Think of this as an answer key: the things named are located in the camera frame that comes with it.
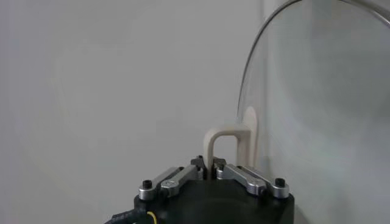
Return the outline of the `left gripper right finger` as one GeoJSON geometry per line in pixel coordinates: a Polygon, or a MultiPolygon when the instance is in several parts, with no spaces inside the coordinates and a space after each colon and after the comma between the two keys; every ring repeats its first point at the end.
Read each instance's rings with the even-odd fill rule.
{"type": "Polygon", "coordinates": [[[250,195],[269,194],[277,199],[289,197],[289,186],[283,178],[274,178],[249,166],[227,164],[225,159],[213,158],[215,177],[218,180],[234,180],[250,195]]]}

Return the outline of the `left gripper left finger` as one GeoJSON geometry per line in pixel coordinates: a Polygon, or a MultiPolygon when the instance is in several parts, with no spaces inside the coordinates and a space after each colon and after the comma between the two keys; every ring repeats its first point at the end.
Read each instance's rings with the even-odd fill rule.
{"type": "Polygon", "coordinates": [[[204,179],[203,156],[193,158],[186,167],[170,167],[151,180],[144,180],[138,190],[140,200],[152,201],[160,194],[175,197],[189,180],[204,179]]]}

